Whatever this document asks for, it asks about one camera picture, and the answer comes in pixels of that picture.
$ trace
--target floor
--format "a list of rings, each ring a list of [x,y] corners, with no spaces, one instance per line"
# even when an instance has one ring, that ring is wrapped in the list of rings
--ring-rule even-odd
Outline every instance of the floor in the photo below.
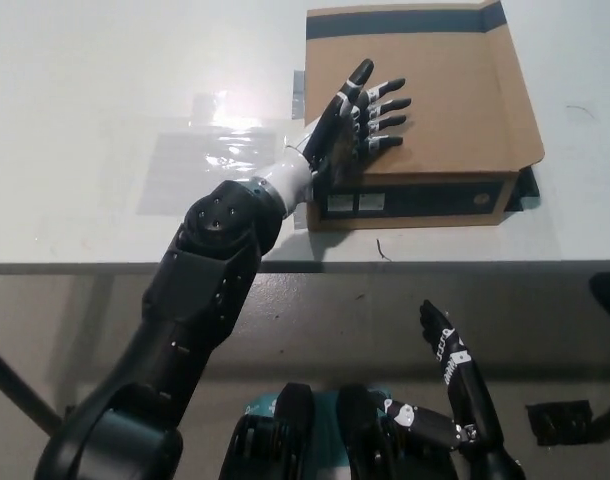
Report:
[[[260,275],[232,337],[213,355],[181,424],[176,478],[218,478],[254,396],[289,380],[322,389],[385,384],[449,412],[420,334],[424,298],[449,311],[488,379],[508,450],[528,478],[610,480],[610,441],[536,446],[525,406],[589,399],[610,407],[610,318],[588,275]],[[0,353],[59,412],[111,369],[139,324],[147,276],[0,277]],[[0,479],[32,478],[45,436],[0,394]]]

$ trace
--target cardboard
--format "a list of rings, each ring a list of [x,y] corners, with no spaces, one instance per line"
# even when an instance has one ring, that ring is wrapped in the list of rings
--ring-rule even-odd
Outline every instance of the cardboard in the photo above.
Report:
[[[413,99],[386,130],[404,144],[331,198],[315,192],[308,227],[498,224],[519,172],[544,156],[500,2],[308,12],[306,122],[364,58],[376,65],[366,88],[407,79],[384,99]]]

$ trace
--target black robotic arm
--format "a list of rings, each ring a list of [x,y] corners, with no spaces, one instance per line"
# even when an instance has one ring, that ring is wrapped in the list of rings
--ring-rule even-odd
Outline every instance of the black robotic arm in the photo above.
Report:
[[[332,150],[359,161],[401,143],[375,138],[373,126],[356,128],[373,109],[373,94],[361,97],[359,115],[354,109],[373,68],[363,61],[276,164],[249,180],[223,182],[189,209],[143,296],[141,326],[108,378],[50,439],[36,480],[173,477],[182,452],[177,427],[212,351],[231,334],[283,219],[314,181],[329,180]],[[399,80],[389,91],[401,86]],[[348,151],[339,155],[347,132]]]

